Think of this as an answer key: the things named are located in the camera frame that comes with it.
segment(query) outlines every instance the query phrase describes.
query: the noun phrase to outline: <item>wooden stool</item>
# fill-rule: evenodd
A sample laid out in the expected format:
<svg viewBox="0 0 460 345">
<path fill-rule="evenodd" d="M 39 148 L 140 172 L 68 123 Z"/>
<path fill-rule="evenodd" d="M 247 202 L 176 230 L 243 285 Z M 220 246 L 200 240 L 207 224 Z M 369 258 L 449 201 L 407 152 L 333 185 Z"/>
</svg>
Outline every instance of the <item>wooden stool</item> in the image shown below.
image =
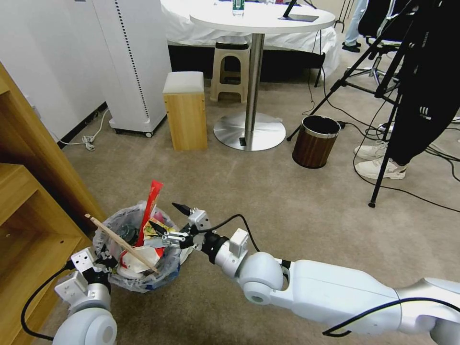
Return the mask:
<svg viewBox="0 0 460 345">
<path fill-rule="evenodd" d="M 163 99 L 174 149 L 207 149 L 203 73 L 168 73 Z"/>
<path fill-rule="evenodd" d="M 235 57 L 240 61 L 240 71 L 225 70 L 227 57 Z M 224 36 L 217 39 L 214 49 L 214 65 L 212 68 L 211 97 L 217 102 L 219 93 L 239 93 L 241 103 L 246 103 L 249 83 L 249 42 L 245 37 Z"/>
</svg>

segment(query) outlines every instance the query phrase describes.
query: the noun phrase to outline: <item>white air purifier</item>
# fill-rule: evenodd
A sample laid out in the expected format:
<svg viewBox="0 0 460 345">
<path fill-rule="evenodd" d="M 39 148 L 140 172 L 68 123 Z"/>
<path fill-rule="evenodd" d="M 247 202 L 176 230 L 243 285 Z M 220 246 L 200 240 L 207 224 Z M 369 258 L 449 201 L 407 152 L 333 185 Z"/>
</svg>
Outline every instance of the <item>white air purifier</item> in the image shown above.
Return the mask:
<svg viewBox="0 0 460 345">
<path fill-rule="evenodd" d="M 166 116 L 162 90 L 171 72 L 160 0 L 67 1 L 110 109 L 110 126 L 151 137 Z"/>
</svg>

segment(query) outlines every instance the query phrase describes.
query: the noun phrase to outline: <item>red packet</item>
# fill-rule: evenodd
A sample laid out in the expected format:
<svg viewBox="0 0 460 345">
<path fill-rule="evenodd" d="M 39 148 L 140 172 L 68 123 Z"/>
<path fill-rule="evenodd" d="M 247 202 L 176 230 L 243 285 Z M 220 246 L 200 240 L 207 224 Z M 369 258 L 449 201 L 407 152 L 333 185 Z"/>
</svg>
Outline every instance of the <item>red packet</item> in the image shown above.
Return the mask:
<svg viewBox="0 0 460 345">
<path fill-rule="evenodd" d="M 157 201 L 158 195 L 160 194 L 160 190 L 162 187 L 162 183 L 155 180 L 152 181 L 152 185 L 150 186 L 149 198 L 147 199 L 147 205 L 144 211 L 144 216 L 142 217 L 142 223 L 140 224 L 139 238 L 136 243 L 137 247 L 141 247 L 144 245 L 144 231 L 142 231 L 142 229 L 144 229 L 144 225 L 150 218 L 150 213 L 152 213 L 153 207 L 155 206 L 155 203 Z"/>
</svg>

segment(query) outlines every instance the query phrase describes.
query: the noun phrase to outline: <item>white tablecloth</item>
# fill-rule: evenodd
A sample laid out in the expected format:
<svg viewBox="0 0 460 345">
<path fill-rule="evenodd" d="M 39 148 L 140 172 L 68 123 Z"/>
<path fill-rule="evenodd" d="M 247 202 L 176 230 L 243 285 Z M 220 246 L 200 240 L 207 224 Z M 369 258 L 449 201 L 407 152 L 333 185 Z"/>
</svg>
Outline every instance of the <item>white tablecloth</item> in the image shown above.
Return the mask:
<svg viewBox="0 0 460 345">
<path fill-rule="evenodd" d="M 189 17 L 190 6 L 196 6 L 197 2 L 207 2 L 212 6 L 213 0 L 161 0 L 163 14 L 166 18 L 166 37 L 168 41 L 189 46 L 213 46 L 216 39 L 221 36 L 247 35 L 214 30 L 192 23 Z M 337 35 L 334 28 L 323 29 L 321 41 L 322 52 L 326 53 L 324 72 L 327 77 L 339 65 L 339 44 L 337 43 Z M 267 34 L 265 35 L 265 47 L 292 49 L 319 54 L 320 35 L 317 32 Z"/>
</svg>

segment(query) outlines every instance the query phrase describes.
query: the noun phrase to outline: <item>water bottle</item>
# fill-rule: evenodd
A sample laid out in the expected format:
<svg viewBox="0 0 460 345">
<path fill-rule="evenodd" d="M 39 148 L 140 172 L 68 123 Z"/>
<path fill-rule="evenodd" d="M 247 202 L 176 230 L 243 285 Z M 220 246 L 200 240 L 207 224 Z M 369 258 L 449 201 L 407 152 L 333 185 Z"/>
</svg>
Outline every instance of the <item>water bottle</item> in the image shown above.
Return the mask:
<svg viewBox="0 0 460 345">
<path fill-rule="evenodd" d="M 234 16 L 244 15 L 244 0 L 233 0 L 232 13 Z"/>
</svg>

